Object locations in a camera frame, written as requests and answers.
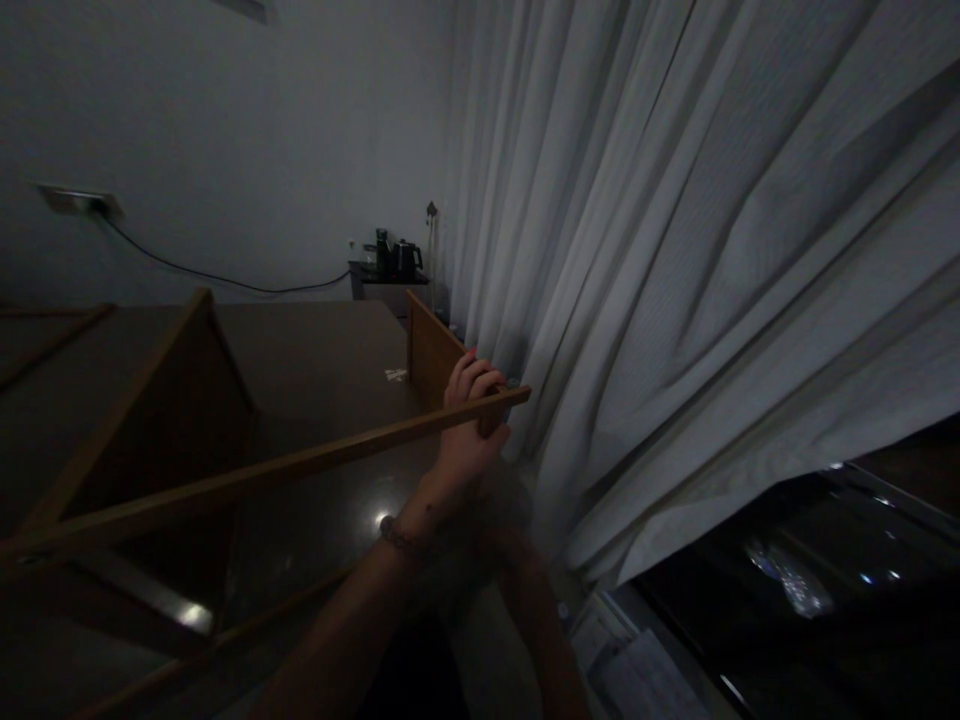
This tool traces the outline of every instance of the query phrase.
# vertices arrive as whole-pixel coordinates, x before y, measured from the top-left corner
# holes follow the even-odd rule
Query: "small object on table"
[[[364,245],[363,253],[360,255],[360,267],[367,272],[377,271],[377,246]]]

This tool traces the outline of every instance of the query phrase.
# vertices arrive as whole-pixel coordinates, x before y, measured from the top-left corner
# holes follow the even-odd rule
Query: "bracelet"
[[[380,521],[380,537],[400,552],[413,555],[421,560],[429,560],[439,554],[431,543],[424,542],[419,538],[407,537],[394,529],[393,523],[395,520],[396,518],[387,515]]]

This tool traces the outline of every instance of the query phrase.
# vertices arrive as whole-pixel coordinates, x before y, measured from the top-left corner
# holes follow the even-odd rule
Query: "wooden beam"
[[[24,518],[18,532],[29,532],[46,527],[60,519],[110,441],[127,420],[138,398],[143,395],[144,390],[163,365],[170,350],[190,327],[204,322],[207,315],[204,311],[209,311],[211,302],[212,296],[209,290],[201,288],[193,293],[180,318],[154,348],[143,369],[114,405],[106,420],[100,423],[93,434],[80,445],[79,450],[70,458],[53,485]]]
[[[56,566],[86,550],[113,545],[164,525],[216,510],[256,492],[432,435],[524,403],[530,388],[506,390],[343,440],[199,480],[172,490],[38,527],[0,543],[0,578]]]
[[[160,669],[132,683],[120,692],[104,698],[100,702],[72,715],[71,720],[106,720],[107,718],[127,717],[130,709],[138,702],[156,697],[158,693],[162,692],[164,688],[168,687],[171,683],[185,679],[185,677],[191,673],[195,674],[200,672],[214,660],[217,652],[249,640],[256,635],[258,631],[269,627],[273,622],[280,620],[303,605],[306,605],[311,600],[318,598],[328,590],[331,585],[340,582],[353,572],[355,567],[356,563],[341,568],[327,575],[306,590],[293,595],[276,607],[262,612],[236,627],[219,633],[214,638],[212,647],[206,651],[198,653],[193,657],[167,663]]]
[[[3,392],[7,387],[26,375],[30,370],[76,338],[81,332],[93,325],[100,318],[105,317],[114,307],[116,306],[103,304],[86,311],[72,323],[62,328],[60,332],[44,341],[39,347],[35,347],[21,355],[7,367],[0,370],[0,392]],[[8,317],[30,317],[30,315],[8,315]]]
[[[54,568],[26,585],[28,597],[50,612],[163,655],[196,655],[212,642],[83,568]]]

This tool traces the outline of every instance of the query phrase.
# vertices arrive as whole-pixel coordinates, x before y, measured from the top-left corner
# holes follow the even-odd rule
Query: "fingers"
[[[460,373],[460,384],[457,385],[457,400],[464,402],[473,397],[470,394],[470,388],[477,382],[477,378],[491,370],[493,370],[493,365],[490,364],[489,360],[477,360]]]
[[[447,383],[447,402],[455,402],[457,400],[457,387],[460,385],[460,374],[463,372],[463,369],[472,363],[477,357],[477,349],[471,348],[464,353],[463,357],[457,360],[457,364],[453,366],[453,372],[450,373],[450,382]]]
[[[505,382],[503,373],[501,373],[499,370],[494,370],[493,367],[490,366],[490,368],[488,368],[485,373],[480,375],[480,377],[478,377],[473,383],[473,387],[470,388],[470,394],[468,397],[470,400],[478,400],[485,396],[487,391],[494,385],[503,382]]]

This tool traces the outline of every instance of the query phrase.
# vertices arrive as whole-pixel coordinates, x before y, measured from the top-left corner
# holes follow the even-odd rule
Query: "hand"
[[[477,400],[495,385],[504,383],[503,374],[488,360],[476,359],[476,348],[467,352],[453,368],[443,395],[445,408]],[[420,481],[417,495],[436,520],[450,513],[464,488],[500,454],[510,438],[510,428],[500,425],[493,434],[480,437],[480,421],[472,420],[444,430],[440,453],[433,468]]]

